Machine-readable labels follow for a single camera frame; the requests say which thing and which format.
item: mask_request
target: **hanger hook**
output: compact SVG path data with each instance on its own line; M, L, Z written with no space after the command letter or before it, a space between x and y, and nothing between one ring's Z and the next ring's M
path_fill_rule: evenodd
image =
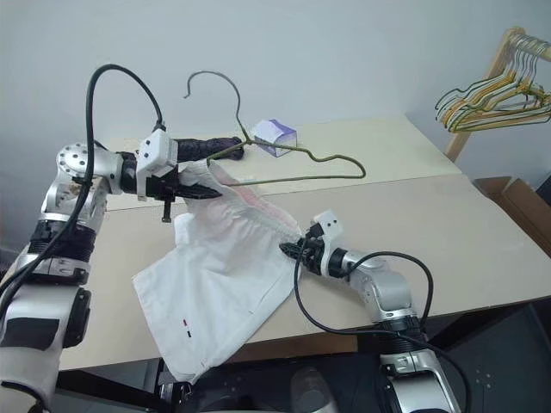
M191 96L191 79L193 79L197 75L202 75L203 73L207 73L207 74L215 75L215 76L218 76L218 77L222 77L224 80L226 80L233 87L233 90L235 91L235 94L238 97L238 105L235 108L235 120L238 122L239 128L241 128L241 132L245 136L245 142L250 143L251 138L249 138L249 134L245 130L245 128L243 126L243 123L241 123L241 119L239 118L239 110L241 109L241 95L239 94L239 89L235 85L233 80L231 80L224 73L220 73L219 71L196 71L196 72L192 73L191 75L189 75L188 82L187 82L188 94L186 96L184 96L183 98L187 99L188 97Z

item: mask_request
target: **robotic arm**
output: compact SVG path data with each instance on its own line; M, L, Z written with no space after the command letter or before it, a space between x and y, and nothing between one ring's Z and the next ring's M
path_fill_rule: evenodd
M280 247L288 256L300 259L310 272L341 280L356 290L376 329L398 332L426 342L412 307L406 279L392 271L379 257L363 262L349 273L349 268L366 254L338 248L342 234L343 227L329 210L314 218L313 225L297 244L283 243ZM381 336L380 341L381 370L387 376L381 390L385 392L388 411L461 413L433 351L398 336Z
M137 194L144 200L164 201L164 222L170 222L170 204L177 196L210 199L220 194L201 185L184 185L178 172L179 142L161 128L144 139L136 158L95 146L94 179L77 223L64 233L49 257L40 262L9 304L0 331L0 411L28 412L47 408L59 370L63 348L84 338L91 293L81 286L90 272L108 194ZM58 174L46 193L28 251L16 264L18 271L37 258L71 215L79 183L86 169L86 144L59 151Z

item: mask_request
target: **wooden rack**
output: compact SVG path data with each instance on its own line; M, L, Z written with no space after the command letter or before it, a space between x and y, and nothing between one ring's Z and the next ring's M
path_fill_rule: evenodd
M496 77L503 72L505 66L507 65L508 57L511 55L511 48L513 47L511 45L511 39L513 39L514 36L517 34L526 34L526 32L523 28L509 28L505 31L503 38L501 39L501 43L499 44L498 51L493 57L492 62L490 63L490 67L485 74L485 79ZM528 52L530 54L536 54L536 50L533 47L530 48L527 46L520 46L516 47L516 49ZM551 48L548 48L544 53L540 54L539 56L540 59L551 62ZM444 154L449 158L449 160L455 162L470 136L470 132L458 132L452 134L451 140L448 142L448 146L444 151Z

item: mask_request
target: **black wire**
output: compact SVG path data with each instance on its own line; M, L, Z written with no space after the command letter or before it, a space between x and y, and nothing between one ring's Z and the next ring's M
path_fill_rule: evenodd
M356 268L360 267L364 262L367 260L370 260L371 258L375 258L376 256L397 256L398 258L403 258L407 261L415 262L421 269L424 271L424 274L427 277L427 300L424 303L424 309L423 309L423 315L421 316L421 319L419 321L419 324L421 325L421 328L424 329L424 325L427 322L427 318L429 317L430 312L430 306L432 305L432 296L434 294L434 279L432 278L432 274L430 273L429 268L424 265L424 263L415 258L414 256L409 256L407 254L404 254L402 252L394 252L394 251L378 251L374 252L373 254L368 254L364 257L362 257L360 260L354 263L354 265L350 266L350 268L347 269L346 275L350 275Z
M153 107L155 108L157 121L155 123L154 129L162 128L164 130L163 114L161 113L161 109L157 103L157 100L155 99L155 96L135 73L133 73L126 67L113 64L100 66L96 69L96 71L94 71L88 83L88 90L86 92L86 146L88 152L87 164L86 170L84 172L84 177L78 182L81 184L81 188L77 197L77 201L75 203L75 207L61 230L52 238L46 248L42 250L42 252L39 253L39 255L33 261L17 270L17 272L15 272L15 274L7 279L5 283L2 284L2 286L0 287L0 298L2 298L2 300L0 301L0 321L2 321L5 317L8 306L19 288L28 280L28 278L32 275L39 264L50 257L58 241L76 224L78 220L78 215L84 207L84 203L86 202L86 198L88 197L90 187L92 186L92 178L94 176L94 144L105 148L105 146L103 146L101 143L94 140L93 105L94 91L96 90L97 81L100 76L106 71L122 71L123 73L134 79L139 84L139 86L141 86L141 88L145 91L145 93L151 100Z
M103 143L101 143L99 140L94 139L94 143L96 144L96 146L99 146L100 148L104 149L105 151L108 151L107 147L105 147L105 145Z
M312 323L313 325L315 325L319 329L321 329L323 331L326 331L328 333L339 334L339 335L343 335L343 336L359 336L361 334L373 335L373 336L393 336L393 337L400 338L401 340L411 342L411 343L413 343L413 344L415 344L415 345L417 345L421 348L427 348L429 350L434 351L437 355L441 356L449 364L451 364L451 366L461 376L461 380L463 381L463 385L465 387L465 409L464 409L464 413L469 413L472 410L471 404L472 404L472 401L473 401L473 397L472 397L473 392L472 392L472 389L471 389L471 385L468 381L467 374L461 368L461 366L459 364L457 364L455 362L455 360L452 357L450 357L448 355L448 353L446 353L445 351L439 349L436 346L433 346L432 344L430 344L428 342L422 342L422 341L417 340L413 337L405 336L403 334L400 334L397 331L333 329L331 327L327 327L327 326L323 325L322 323L320 323L318 320L316 320L314 317L312 317L310 315L310 313L307 311L304 304L302 304L302 299L300 298L300 291L299 291L300 258L302 257L302 254L304 253L305 246L306 246L306 243L301 244L299 255L297 257L296 263L294 264L294 296L296 297L296 302L297 302L300 310L302 311L302 314L304 314L304 317L306 317L310 323ZM368 259L373 258L374 256L387 256L388 252L391 252L391 251L381 251L380 253L375 252L373 254L369 254L369 255L361 258L358 262L356 262L352 267L349 268L348 273L351 273L352 271L354 271L359 265L362 264L362 262L365 262Z
M31 398L34 398L34 400L42 410L51 412L51 410L46 406L46 402L42 395L28 385L24 385L23 383L16 383L15 381L3 381L1 386L5 387L6 389L20 391L29 395Z

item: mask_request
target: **white cloth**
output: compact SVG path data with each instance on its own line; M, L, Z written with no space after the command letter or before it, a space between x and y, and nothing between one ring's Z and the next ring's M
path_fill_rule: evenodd
M300 228L282 209L234 180L216 163L189 163L190 181L223 196L186 200L176 217L176 248L133 278L167 367L195 383L255 333L293 288L294 261L279 249Z

